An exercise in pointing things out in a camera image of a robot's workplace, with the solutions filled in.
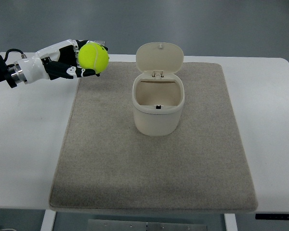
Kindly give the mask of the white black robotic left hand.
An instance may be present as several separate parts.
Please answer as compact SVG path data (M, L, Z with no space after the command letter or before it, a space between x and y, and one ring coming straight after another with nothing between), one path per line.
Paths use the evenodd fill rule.
M105 46L104 41L68 39L37 51L32 57L15 61L27 79L24 83L30 84L40 79L99 76L100 73L96 74L94 70L84 69L79 65L79 50L89 42Z

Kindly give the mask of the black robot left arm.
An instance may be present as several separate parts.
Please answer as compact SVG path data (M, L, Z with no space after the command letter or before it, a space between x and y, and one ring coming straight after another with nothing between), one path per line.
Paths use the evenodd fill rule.
M27 79L18 62L6 64L11 52L20 53L22 59L27 58L27 56L20 49L7 50L4 58L0 55L0 82L6 81L11 88L15 88L18 83L27 82Z

